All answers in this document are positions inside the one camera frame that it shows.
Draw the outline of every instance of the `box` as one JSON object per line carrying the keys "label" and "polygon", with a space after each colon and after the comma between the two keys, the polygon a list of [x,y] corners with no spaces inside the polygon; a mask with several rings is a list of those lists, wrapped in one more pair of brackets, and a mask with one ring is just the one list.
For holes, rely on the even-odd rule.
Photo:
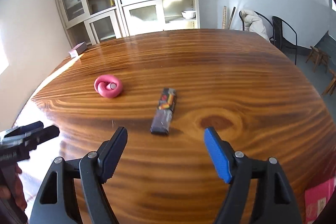
{"label": "box", "polygon": [[86,49],[87,49],[87,44],[83,42],[83,43],[76,45],[71,51],[69,51],[69,54],[71,58],[74,58],[74,57],[79,56]]}
{"label": "box", "polygon": [[164,88],[151,125],[151,133],[167,135],[176,102],[176,90]]}
{"label": "box", "polygon": [[336,187],[336,150],[327,157],[322,170],[317,170],[315,177],[304,192],[306,207],[305,224],[312,224],[322,212]]}

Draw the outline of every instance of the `human hand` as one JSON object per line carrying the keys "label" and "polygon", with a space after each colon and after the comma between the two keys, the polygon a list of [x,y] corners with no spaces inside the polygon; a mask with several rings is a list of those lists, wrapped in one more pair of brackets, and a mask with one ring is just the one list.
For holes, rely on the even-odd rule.
{"label": "human hand", "polygon": [[[23,185],[19,178],[19,174],[22,173],[21,168],[16,164],[15,166],[15,180],[14,180],[14,189],[15,193],[14,198],[16,205],[24,211],[27,208],[27,202],[25,200],[25,195],[23,193]],[[6,186],[0,186],[0,198],[9,199],[11,197],[11,193]]]}

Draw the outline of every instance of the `wooden table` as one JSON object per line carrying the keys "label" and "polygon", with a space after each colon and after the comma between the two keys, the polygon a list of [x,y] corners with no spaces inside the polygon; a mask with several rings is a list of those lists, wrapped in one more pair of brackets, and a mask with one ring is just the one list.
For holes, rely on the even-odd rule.
{"label": "wooden table", "polygon": [[[28,214],[55,157],[83,157],[125,126],[127,146],[104,185],[119,222],[210,224],[228,189],[203,142],[204,129],[214,126],[235,150],[260,160],[276,157],[304,216],[304,189],[334,147],[336,128],[315,88],[259,35],[206,29],[144,34],[93,46],[61,65],[46,83],[67,70],[28,102],[17,121],[41,119],[61,130],[20,163]],[[121,96],[95,92],[102,74],[122,80]],[[149,131],[163,87],[178,94],[167,137]],[[84,212],[80,182],[76,186]]]}

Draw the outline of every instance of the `metal chair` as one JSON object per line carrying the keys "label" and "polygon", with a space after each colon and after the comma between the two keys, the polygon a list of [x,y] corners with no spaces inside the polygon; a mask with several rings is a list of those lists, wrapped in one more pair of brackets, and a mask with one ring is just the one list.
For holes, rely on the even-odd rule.
{"label": "metal chair", "polygon": [[[261,17],[263,17],[264,19],[266,19],[267,21],[268,21],[268,23],[272,26],[272,31],[273,31],[273,36],[271,36],[270,38],[269,38],[269,40],[271,41],[272,39],[273,39],[273,45],[274,45],[274,26],[273,26],[273,24],[272,24],[272,22],[267,18],[267,17],[265,17],[265,16],[263,16],[262,14],[260,14],[260,13],[258,13],[258,12],[256,12],[256,11],[254,11],[257,15],[259,15],[259,16],[261,16]],[[240,17],[240,19],[241,19],[241,22],[242,22],[242,24],[243,24],[243,31],[245,31],[245,23],[244,23],[244,20],[243,20],[243,17],[242,17],[242,12],[240,11],[239,12],[239,17]]]}
{"label": "metal chair", "polygon": [[[282,51],[283,47],[295,50],[295,65],[296,65],[296,59],[297,59],[297,33],[296,31],[283,19],[280,17],[272,17],[273,20],[273,26],[274,26],[274,45],[277,47],[280,51]],[[285,23],[288,27],[292,29],[292,31],[295,33],[295,45],[284,38],[283,36],[283,29],[282,29],[282,23]]]}

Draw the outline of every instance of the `white bowl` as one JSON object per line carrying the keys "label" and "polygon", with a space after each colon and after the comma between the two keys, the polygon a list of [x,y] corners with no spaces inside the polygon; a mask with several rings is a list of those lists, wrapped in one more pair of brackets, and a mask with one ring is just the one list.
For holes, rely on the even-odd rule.
{"label": "white bowl", "polygon": [[185,19],[192,19],[196,16],[196,12],[195,11],[183,11],[182,16]]}

